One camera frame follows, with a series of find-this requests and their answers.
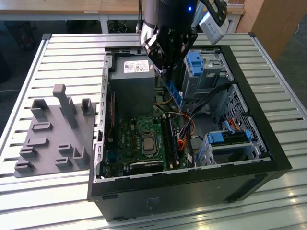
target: blue latch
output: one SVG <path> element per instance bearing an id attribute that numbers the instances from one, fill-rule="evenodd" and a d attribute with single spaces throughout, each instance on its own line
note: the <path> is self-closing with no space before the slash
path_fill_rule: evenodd
<path id="1" fill-rule="evenodd" d="M 198 162 L 198 160 L 200 159 L 202 152 L 203 152 L 203 147 L 200 149 L 199 153 L 197 154 L 196 162 Z"/>
<path id="2" fill-rule="evenodd" d="M 245 130 L 245 135 L 248 138 L 248 140 L 250 141 L 251 140 L 251 134 L 250 134 L 249 130 Z"/>
<path id="3" fill-rule="evenodd" d="M 209 141 L 209 144 L 212 144 L 212 143 L 213 143 L 213 138 L 212 138 L 211 133 L 208 134 L 208 141 Z"/>
<path id="4" fill-rule="evenodd" d="M 211 133 L 214 143 L 224 142 L 222 133 Z"/>
<path id="5" fill-rule="evenodd" d="M 194 76 L 200 76 L 203 73 L 203 60 L 199 52 L 188 52 L 188 63 Z"/>
<path id="6" fill-rule="evenodd" d="M 232 133 L 232 134 L 234 134 L 235 133 L 235 131 L 230 127 L 230 125 L 229 125 L 229 123 L 228 123 L 228 121 L 225 121 L 225 124 L 226 124 L 226 126 L 227 126 L 227 128 L 228 128 L 228 130 Z"/>

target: power supply label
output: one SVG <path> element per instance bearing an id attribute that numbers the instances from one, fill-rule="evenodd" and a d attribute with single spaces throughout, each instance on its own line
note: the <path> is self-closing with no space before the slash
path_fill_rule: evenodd
<path id="1" fill-rule="evenodd" d="M 141 73 L 149 72 L 148 60 L 125 61 L 124 73 Z"/>

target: wooden table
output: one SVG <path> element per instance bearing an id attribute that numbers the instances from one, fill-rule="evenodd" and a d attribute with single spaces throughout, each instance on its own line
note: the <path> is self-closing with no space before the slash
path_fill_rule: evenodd
<path id="1" fill-rule="evenodd" d="M 108 20 L 138 19 L 138 2 L 138 0 L 0 0 L 0 20 L 100 20 L 102 33 L 107 34 Z M 228 11 L 230 21 L 228 32 L 234 33 L 244 9 L 232 7 Z"/>
<path id="2" fill-rule="evenodd" d="M 276 61 L 307 13 L 307 0 L 245 0 L 237 32 L 254 32 Z"/>
<path id="3" fill-rule="evenodd" d="M 0 0 L 0 20 L 99 20 L 101 0 Z"/>

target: slotted metal surface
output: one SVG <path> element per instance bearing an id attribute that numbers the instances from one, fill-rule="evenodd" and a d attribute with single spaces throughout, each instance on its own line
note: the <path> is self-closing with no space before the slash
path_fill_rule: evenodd
<path id="1" fill-rule="evenodd" d="M 196 43 L 209 45 L 204 35 L 200 35 Z M 42 41 L 0 139 L 0 229 L 265 230 L 306 227 L 306 111 L 259 42 L 247 34 L 227 35 L 220 44 L 230 45 L 233 50 L 293 169 L 265 184 L 246 200 L 108 223 L 96 205 L 86 201 L 88 171 L 13 177 L 30 125 L 29 107 L 33 99 L 44 97 L 48 104 L 58 104 L 52 97 L 52 87 L 55 83 L 65 83 L 67 94 L 75 103 L 80 103 L 84 97 L 98 103 L 105 46 L 138 44 L 138 37 L 131 34 L 53 35 L 50 40 Z"/>

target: motherboard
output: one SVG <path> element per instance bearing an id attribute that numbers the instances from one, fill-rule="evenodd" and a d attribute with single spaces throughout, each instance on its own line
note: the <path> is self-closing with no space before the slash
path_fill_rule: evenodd
<path id="1" fill-rule="evenodd" d="M 185 168 L 187 159 L 176 146 L 179 130 L 177 115 L 120 120 L 117 147 L 107 155 L 107 173 L 114 177 Z"/>

